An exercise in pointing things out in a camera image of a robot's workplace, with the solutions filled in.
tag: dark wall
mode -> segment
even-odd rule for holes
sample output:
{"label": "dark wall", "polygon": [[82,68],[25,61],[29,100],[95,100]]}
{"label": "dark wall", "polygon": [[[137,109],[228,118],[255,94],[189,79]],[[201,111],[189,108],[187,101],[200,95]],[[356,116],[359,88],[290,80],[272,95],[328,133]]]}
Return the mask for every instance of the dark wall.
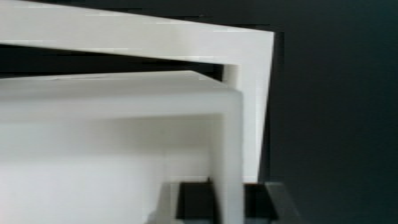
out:
{"label": "dark wall", "polygon": [[[57,3],[281,32],[269,179],[287,183],[313,224],[397,224],[398,1]],[[98,72],[97,63],[79,66]]]}

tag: black background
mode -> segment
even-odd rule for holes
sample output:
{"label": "black background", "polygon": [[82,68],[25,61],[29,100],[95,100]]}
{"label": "black background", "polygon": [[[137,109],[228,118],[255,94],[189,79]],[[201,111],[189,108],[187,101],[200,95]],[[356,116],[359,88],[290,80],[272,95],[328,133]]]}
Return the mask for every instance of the black background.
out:
{"label": "black background", "polygon": [[[398,1],[43,2],[280,32],[267,179],[287,183],[313,224],[397,224]],[[38,54],[41,62],[27,60]],[[77,60],[43,52],[33,56],[33,51],[2,46],[0,72],[6,77],[136,70],[129,59],[107,58],[114,62],[105,66],[100,58]]]}

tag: white surface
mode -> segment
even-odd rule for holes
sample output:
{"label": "white surface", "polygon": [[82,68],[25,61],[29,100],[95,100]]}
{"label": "white surface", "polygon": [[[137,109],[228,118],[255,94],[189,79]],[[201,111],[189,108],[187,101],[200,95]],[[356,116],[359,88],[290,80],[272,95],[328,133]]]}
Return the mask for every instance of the white surface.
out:
{"label": "white surface", "polygon": [[175,220],[176,186],[216,181],[244,223],[242,95],[194,72],[0,80],[0,222]]}
{"label": "white surface", "polygon": [[226,64],[244,92],[244,178],[256,181],[274,33],[17,0],[0,1],[0,43]]}

